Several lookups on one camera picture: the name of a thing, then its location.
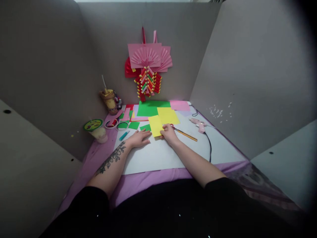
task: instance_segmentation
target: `yellow paper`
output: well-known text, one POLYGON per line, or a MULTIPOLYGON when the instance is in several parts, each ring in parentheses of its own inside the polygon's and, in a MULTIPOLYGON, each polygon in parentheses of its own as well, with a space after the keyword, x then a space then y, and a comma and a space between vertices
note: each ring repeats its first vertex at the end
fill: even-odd
POLYGON ((176 112, 170 107, 158 107, 158 116, 163 124, 180 124, 176 112))
POLYGON ((157 115, 157 116, 149 117, 149 123, 150 123, 153 137, 161 136, 162 134, 160 131, 163 130, 163 127, 162 127, 162 122, 159 116, 157 115))

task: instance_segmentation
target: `pencil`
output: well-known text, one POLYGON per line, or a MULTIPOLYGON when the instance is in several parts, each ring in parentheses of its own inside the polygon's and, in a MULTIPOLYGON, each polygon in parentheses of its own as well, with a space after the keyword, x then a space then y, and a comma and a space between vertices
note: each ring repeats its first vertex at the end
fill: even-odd
POLYGON ((182 132, 181 130, 179 130, 179 129, 176 129, 179 133, 181 133, 181 134, 183 134, 184 136, 187 136, 189 139, 192 139, 192 140, 194 140, 194 141, 198 141, 195 137, 192 137, 192 136, 190 136, 190 135, 188 135, 188 134, 186 134, 185 132, 182 132))

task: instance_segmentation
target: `glue gun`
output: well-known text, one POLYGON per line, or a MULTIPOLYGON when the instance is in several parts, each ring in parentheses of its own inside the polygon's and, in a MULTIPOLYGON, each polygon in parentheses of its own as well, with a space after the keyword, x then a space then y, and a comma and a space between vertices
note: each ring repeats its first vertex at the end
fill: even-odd
POLYGON ((210 126, 210 125, 208 125, 208 124, 206 124, 205 122, 202 122, 202 121, 200 121, 200 120, 198 120, 198 119, 195 119, 195 118, 191 118, 191 119, 189 119, 192 123, 194 123, 194 124, 196 124, 196 126, 198 126, 199 127, 199 129, 198 129, 198 132, 200 132, 200 133, 205 133, 205 127, 206 126, 209 126, 209 127, 213 127, 213 126, 210 126))

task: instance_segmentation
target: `plastic container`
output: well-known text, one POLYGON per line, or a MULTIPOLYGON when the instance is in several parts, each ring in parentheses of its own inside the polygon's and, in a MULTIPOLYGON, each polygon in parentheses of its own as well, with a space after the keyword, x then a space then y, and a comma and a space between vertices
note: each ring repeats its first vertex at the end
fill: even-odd
POLYGON ((102 127, 103 120, 101 119, 93 119, 84 124, 84 130, 89 132, 98 143, 103 144, 108 140, 107 131, 104 127, 102 127))

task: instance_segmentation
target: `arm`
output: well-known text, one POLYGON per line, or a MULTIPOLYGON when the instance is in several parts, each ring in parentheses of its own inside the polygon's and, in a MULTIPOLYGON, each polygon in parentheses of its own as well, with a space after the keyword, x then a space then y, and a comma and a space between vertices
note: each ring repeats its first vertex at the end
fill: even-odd
POLYGON ((86 186, 93 186, 102 189, 110 198, 112 192, 116 188, 119 179, 122 175, 126 157, 134 147, 141 147, 149 144, 145 137, 150 136, 150 131, 136 131, 112 152, 112 154, 102 163, 100 168, 96 171, 91 180, 86 186))
POLYGON ((169 145, 177 153, 190 174, 204 188, 207 183, 226 176, 209 161, 205 160, 199 154, 191 150, 182 143, 175 134, 170 124, 163 126, 161 138, 165 138, 169 145))

